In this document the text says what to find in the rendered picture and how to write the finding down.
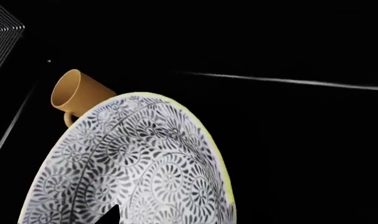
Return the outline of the mustard yellow ceramic mug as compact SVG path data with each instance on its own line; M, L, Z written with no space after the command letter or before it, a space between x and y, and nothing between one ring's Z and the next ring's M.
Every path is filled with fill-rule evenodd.
M72 117L81 117L97 104L116 96L116 93L80 70L66 72L54 86L50 102L64 112L66 126L73 124Z

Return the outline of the white bowl with grey swirls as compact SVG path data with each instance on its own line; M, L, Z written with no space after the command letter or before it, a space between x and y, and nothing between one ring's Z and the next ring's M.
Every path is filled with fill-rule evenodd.
M237 224L230 178L203 124L155 93L114 96L79 117L42 163L18 224Z

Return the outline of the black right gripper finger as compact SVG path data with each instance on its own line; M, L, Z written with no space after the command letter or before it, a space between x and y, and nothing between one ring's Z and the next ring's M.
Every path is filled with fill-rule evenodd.
M97 224L119 224L120 209L119 205L115 205L97 221Z

